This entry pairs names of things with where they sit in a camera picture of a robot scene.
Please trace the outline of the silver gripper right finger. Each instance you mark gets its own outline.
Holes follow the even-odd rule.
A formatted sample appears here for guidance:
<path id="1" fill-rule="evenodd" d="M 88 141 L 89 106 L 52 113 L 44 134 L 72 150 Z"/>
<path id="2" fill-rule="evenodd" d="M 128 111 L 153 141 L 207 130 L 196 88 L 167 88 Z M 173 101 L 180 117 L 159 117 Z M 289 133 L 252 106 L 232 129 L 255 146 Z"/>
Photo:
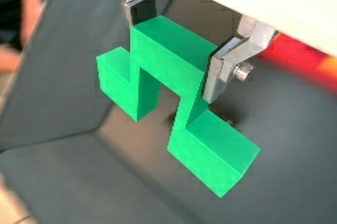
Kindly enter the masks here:
<path id="1" fill-rule="evenodd" d="M 241 17 L 237 34 L 211 53 L 203 93 L 208 103 L 215 102 L 233 78 L 240 81 L 249 78 L 255 67 L 247 60 L 268 48 L 276 35 L 273 27 L 248 16 Z"/>

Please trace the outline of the person's forearm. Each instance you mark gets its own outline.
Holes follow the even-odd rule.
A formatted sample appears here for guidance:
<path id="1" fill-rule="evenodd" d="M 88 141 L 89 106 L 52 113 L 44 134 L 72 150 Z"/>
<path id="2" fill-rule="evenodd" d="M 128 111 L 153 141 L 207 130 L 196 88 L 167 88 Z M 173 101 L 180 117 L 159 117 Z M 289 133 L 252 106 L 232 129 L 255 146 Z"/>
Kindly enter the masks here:
<path id="1" fill-rule="evenodd" d="M 31 40 L 44 0 L 0 0 L 0 72 L 15 72 Z"/>

